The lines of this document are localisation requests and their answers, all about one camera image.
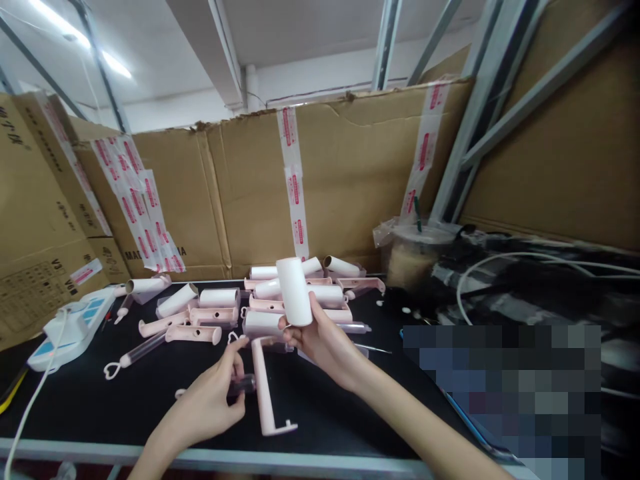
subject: fluorescent light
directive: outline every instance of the fluorescent light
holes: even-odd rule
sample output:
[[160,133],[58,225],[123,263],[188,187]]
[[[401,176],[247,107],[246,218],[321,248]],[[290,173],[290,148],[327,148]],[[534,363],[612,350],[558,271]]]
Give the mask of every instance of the fluorescent light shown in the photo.
[[118,62],[118,60],[113,58],[110,54],[108,54],[105,51],[102,52],[102,56],[106,60],[107,65],[110,66],[112,70],[118,72],[120,75],[126,78],[131,78],[131,72],[126,68],[124,68],[122,63]]
[[[91,48],[91,44],[89,39],[82,33],[80,30],[75,28],[68,21],[64,20],[60,15],[58,15],[54,10],[46,6],[40,0],[29,0],[29,2],[33,5],[33,7],[38,10],[38,12],[42,13],[52,24],[58,27],[63,35],[73,35],[80,45],[82,45],[87,50]],[[127,70],[127,68],[122,65],[122,63],[118,62],[113,56],[103,51],[102,56],[107,62],[107,65],[111,67],[112,70],[118,72],[120,75],[131,78],[131,72]]]

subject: red and white tape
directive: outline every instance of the red and white tape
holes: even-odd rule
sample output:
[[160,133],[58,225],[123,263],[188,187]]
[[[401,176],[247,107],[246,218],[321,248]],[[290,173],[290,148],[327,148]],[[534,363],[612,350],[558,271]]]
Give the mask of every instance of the red and white tape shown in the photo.
[[285,164],[285,181],[289,197],[289,215],[293,233],[295,256],[306,260],[309,258],[309,241],[307,238],[307,216],[305,213],[305,194],[302,186],[302,158],[295,108],[286,107],[278,110],[278,130],[280,146]]
[[432,85],[425,93],[425,103],[420,117],[418,139],[415,144],[413,166],[409,174],[407,189],[400,212],[401,221],[415,221],[416,213],[414,198],[420,198],[422,188],[429,176],[429,170],[435,156],[435,146],[438,142],[438,130],[449,94],[449,85]]
[[132,138],[109,137],[95,140],[91,146],[118,198],[145,268],[158,273],[186,271],[165,228],[153,172],[144,169]]

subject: person's right hand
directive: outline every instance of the person's right hand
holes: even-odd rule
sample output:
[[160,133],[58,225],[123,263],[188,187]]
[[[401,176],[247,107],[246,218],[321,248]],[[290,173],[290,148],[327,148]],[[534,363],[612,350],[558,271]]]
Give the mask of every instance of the person's right hand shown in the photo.
[[[371,363],[322,310],[314,292],[310,292],[309,300],[314,321],[302,328],[289,326],[284,330],[285,341],[302,350],[338,385],[353,392]],[[280,318],[280,330],[287,325],[286,317]]]

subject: packing tape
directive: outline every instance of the packing tape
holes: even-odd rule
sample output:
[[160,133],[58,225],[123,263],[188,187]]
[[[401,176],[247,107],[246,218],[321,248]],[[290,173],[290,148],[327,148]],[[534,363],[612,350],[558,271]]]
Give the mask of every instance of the packing tape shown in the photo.
[[165,228],[153,172],[143,168],[133,139],[120,135],[92,141],[91,146],[118,198],[145,268],[158,273],[186,271]]
[[415,197],[420,198],[422,188],[429,176],[429,170],[433,164],[435,146],[438,142],[438,130],[440,121],[447,102],[449,85],[431,85],[425,92],[425,103],[420,116],[420,127],[418,128],[418,138],[415,143],[415,155],[413,166],[409,174],[407,189],[400,212],[400,221],[413,222],[417,216],[413,205]]
[[302,158],[300,156],[295,108],[285,107],[279,109],[277,115],[280,146],[282,147],[282,158],[285,164],[285,181],[289,194],[293,248],[295,256],[304,261],[309,258],[309,243],[307,238],[305,194],[302,187]]
[[58,140],[58,143],[62,147],[62,151],[65,153],[67,161],[69,162],[69,166],[71,167],[73,174],[78,180],[78,183],[80,183],[82,191],[87,197],[89,206],[93,210],[95,217],[100,224],[100,227],[102,228],[105,235],[109,237],[113,236],[111,229],[109,228],[107,218],[102,212],[102,208],[100,208],[98,199],[95,197],[95,194],[91,189],[87,174],[85,173],[84,168],[82,168],[82,164],[78,162],[78,158],[76,158],[75,153],[73,152],[73,148],[71,148],[71,142],[69,142],[67,133],[60,123],[60,118],[58,118],[58,115],[53,110],[53,105],[42,91],[35,92],[35,98],[38,102],[38,105],[40,105],[40,109],[42,110],[42,112],[44,112],[45,118],[47,119],[47,122],[51,130],[53,131],[56,140]]

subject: brown cardboard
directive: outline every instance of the brown cardboard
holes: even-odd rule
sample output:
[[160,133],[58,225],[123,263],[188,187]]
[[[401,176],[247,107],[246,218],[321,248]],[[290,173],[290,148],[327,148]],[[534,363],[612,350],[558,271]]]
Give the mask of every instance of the brown cardboard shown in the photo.
[[[54,116],[56,116],[59,121],[58,115],[55,114],[53,104],[48,99],[46,99],[46,101],[48,104],[45,105],[45,108],[51,108]],[[18,95],[13,98],[13,102],[18,107],[20,114],[31,131],[37,147],[40,149],[53,176],[69,201],[71,210],[75,214],[85,235],[88,237],[108,235],[109,233],[103,230],[96,213],[89,204],[89,200],[71,168],[69,159],[62,145],[56,138],[56,134],[36,98],[36,93]],[[66,119],[67,114],[64,113],[62,118]],[[62,128],[60,128],[60,132],[62,135],[66,135],[66,132]]]
[[0,264],[82,240],[72,208],[12,98],[0,93]]
[[69,277],[94,258],[89,241],[80,239],[3,262],[0,265],[0,351],[38,333],[58,308],[104,288],[109,282],[103,271],[81,285]]
[[125,260],[122,258],[120,249],[113,238],[100,237],[88,240],[96,256],[100,258],[103,272],[107,276],[109,283],[126,283],[132,278]]
[[[552,2],[507,108],[614,4]],[[637,34],[618,37],[494,148],[460,222],[640,251],[639,45]]]
[[[183,129],[141,133],[133,136],[147,169],[152,169],[167,230],[181,258],[185,273],[172,273],[174,281],[230,278],[231,261],[220,207],[212,199],[217,184],[205,134]],[[134,278],[150,277],[137,251],[120,206],[88,142],[74,146],[89,182],[103,206]]]
[[448,56],[442,62],[434,65],[420,76],[418,83],[429,83],[438,81],[445,75],[460,77],[462,69],[465,67],[471,44],[461,48],[456,53]]
[[[424,213],[433,205],[470,83],[450,86],[421,196]],[[426,91],[419,85],[296,108],[311,256],[334,255],[380,271],[371,232],[400,213]],[[223,121],[207,136],[232,277],[294,255],[276,112]]]

